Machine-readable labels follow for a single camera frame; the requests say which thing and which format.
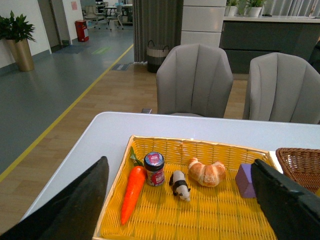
wicker basket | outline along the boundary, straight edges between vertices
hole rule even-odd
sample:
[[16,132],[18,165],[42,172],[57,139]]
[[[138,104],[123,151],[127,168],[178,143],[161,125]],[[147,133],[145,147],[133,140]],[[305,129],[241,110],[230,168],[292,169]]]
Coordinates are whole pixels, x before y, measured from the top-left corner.
[[283,147],[275,154],[286,176],[313,193],[320,188],[320,149]]
[[[141,160],[149,152],[162,153],[165,182],[157,187],[145,184],[129,221],[121,225],[122,201],[133,167],[131,147]],[[235,181],[241,163],[251,164],[259,158],[274,167],[267,153],[215,142],[132,136],[92,239],[275,240],[275,233],[257,199],[242,198]],[[226,179],[216,187],[199,185],[188,176],[188,161],[192,157],[198,157],[207,165],[221,161],[227,169]],[[186,173],[191,188],[190,202],[173,196],[169,179],[175,170]]]

jar label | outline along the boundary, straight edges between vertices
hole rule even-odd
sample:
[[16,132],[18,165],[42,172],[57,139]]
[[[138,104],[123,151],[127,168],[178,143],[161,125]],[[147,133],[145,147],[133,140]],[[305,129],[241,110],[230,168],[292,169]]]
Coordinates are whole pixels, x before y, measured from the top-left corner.
[[160,169],[159,171],[146,171],[147,180],[146,183],[151,186],[159,186],[165,181],[165,173],[164,169]]

yellow wicker tray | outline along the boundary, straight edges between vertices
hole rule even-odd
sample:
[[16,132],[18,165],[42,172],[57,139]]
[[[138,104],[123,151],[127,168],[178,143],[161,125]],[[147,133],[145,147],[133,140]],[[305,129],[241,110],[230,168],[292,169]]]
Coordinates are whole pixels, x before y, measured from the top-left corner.
[[[133,214],[121,225],[122,201],[133,167],[131,147],[140,160],[152,151],[163,155],[165,182],[156,187],[145,183]],[[277,239],[257,200],[242,198],[235,182],[241,163],[251,164],[259,158],[274,167],[267,153],[216,142],[132,136],[92,239]],[[188,161],[192,157],[207,165],[221,161],[227,169],[226,179],[214,188],[200,186],[188,176]],[[186,174],[190,202],[173,196],[169,179],[175,170]]]

yellow floor line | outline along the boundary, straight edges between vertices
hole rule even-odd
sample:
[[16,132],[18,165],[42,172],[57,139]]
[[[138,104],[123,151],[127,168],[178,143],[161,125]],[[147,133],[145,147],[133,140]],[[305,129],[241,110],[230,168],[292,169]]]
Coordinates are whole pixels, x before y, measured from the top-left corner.
[[11,163],[11,165],[3,173],[1,173],[0,183],[32,151],[32,149],[34,149],[38,145],[38,143],[65,117],[65,115],[67,115],[67,113],[70,112],[70,110],[90,91],[90,89],[92,89],[93,86],[96,85],[96,83],[99,82],[101,78],[104,75],[106,75],[106,73],[109,72],[109,70],[112,69],[112,67],[116,65],[117,62],[119,62],[120,59],[127,52],[129,52],[130,49],[132,49],[133,46],[134,45],[132,44],[120,57],[118,57],[118,59],[115,60],[115,62],[110,67],[108,67],[107,70],[104,71],[104,73],[102,73],[33,143],[31,143],[31,145],[26,150],[24,150],[24,152],[21,153],[21,155],[16,160],[14,160],[14,162]]

curtain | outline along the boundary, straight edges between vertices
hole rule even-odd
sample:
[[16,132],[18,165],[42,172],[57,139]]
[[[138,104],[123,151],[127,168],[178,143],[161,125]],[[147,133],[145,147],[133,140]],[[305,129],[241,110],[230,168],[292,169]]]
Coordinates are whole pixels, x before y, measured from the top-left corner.
[[183,0],[134,0],[133,1],[133,46],[134,61],[147,61],[147,46],[180,45],[182,30]]
[[306,16],[320,15],[319,0],[267,0],[262,14],[274,16]]

